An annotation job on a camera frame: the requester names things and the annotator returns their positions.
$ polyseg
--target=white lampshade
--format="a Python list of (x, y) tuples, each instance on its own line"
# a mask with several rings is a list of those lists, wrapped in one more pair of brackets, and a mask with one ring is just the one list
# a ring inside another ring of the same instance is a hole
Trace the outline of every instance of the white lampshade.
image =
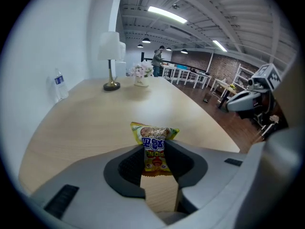
[(121, 58), (120, 35), (114, 31), (101, 34), (98, 60), (111, 60)]

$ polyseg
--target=brass lamp base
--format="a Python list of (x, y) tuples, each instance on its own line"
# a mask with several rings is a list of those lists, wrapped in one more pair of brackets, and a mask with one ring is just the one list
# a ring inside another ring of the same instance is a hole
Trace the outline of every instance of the brass lamp base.
[(105, 91), (114, 91), (114, 90), (118, 90), (120, 88), (120, 83), (118, 82), (115, 82), (113, 80), (113, 77), (112, 77), (112, 72), (111, 72), (111, 61), (108, 60), (108, 65), (109, 65), (109, 81), (108, 83), (104, 84), (104, 90)]
[(106, 83), (103, 87), (105, 91), (114, 91), (120, 88), (120, 83), (113, 82), (111, 85), (109, 85), (109, 83)]

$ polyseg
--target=person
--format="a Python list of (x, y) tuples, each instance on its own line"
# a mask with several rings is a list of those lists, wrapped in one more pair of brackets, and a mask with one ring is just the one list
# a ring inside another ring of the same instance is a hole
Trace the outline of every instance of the person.
[(164, 50), (164, 46), (161, 46), (158, 50), (154, 51), (154, 56), (152, 59), (152, 65), (153, 65), (153, 75), (154, 77), (158, 77), (160, 72), (160, 65), (162, 62), (161, 53)]

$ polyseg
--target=plastic bottle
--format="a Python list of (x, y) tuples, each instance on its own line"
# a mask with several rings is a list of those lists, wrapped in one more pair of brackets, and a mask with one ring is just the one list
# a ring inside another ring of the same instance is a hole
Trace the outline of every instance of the plastic bottle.
[(59, 100), (67, 98), (69, 96), (68, 88), (63, 79), (62, 73), (57, 68), (55, 69), (55, 75), (56, 77), (54, 80)]

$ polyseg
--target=table top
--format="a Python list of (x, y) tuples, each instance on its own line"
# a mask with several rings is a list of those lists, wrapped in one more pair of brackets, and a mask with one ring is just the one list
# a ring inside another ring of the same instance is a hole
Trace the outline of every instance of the table top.
[(197, 72), (194, 72), (194, 71), (190, 71), (190, 73), (195, 74), (195, 75), (199, 75)]
[(176, 70), (179, 70), (179, 71), (185, 71), (185, 72), (191, 72), (190, 70), (186, 70), (186, 69), (180, 69), (180, 68), (177, 68)]
[(222, 84), (222, 83), (220, 83), (220, 85), (221, 85), (224, 89), (226, 89), (226, 90), (232, 92), (234, 95), (237, 94), (237, 92), (236, 92), (232, 87), (227, 86), (227, 85), (224, 85), (224, 84)]
[[(175, 139), (193, 146), (239, 152), (206, 111), (164, 78), (150, 77), (148, 87), (133, 85), (133, 77), (117, 81), (119, 90), (104, 92), (108, 80), (84, 80), (45, 116), (20, 167), (19, 180), (28, 193), (80, 159), (136, 145), (132, 121), (179, 128)], [(142, 177), (141, 187), (151, 209), (173, 210), (173, 176)]]
[(223, 85), (225, 85), (225, 86), (228, 86), (228, 85), (229, 85), (228, 83), (225, 83), (225, 82), (223, 82), (222, 80), (219, 80), (219, 79), (215, 79), (214, 81), (216, 81), (216, 82), (218, 82), (218, 83), (220, 83), (220, 84), (223, 84)]
[(168, 66), (168, 65), (160, 65), (160, 67), (163, 67), (163, 68), (169, 68), (169, 69), (173, 69), (173, 70), (175, 70), (175, 69), (177, 69), (177, 67), (171, 67), (171, 66)]
[(209, 78), (211, 78), (212, 76), (210, 76), (210, 75), (206, 75), (205, 73), (202, 73), (202, 72), (200, 72), (200, 71), (197, 71), (197, 74), (200, 74), (200, 75), (202, 75), (202, 76), (206, 76), (206, 77), (209, 77)]

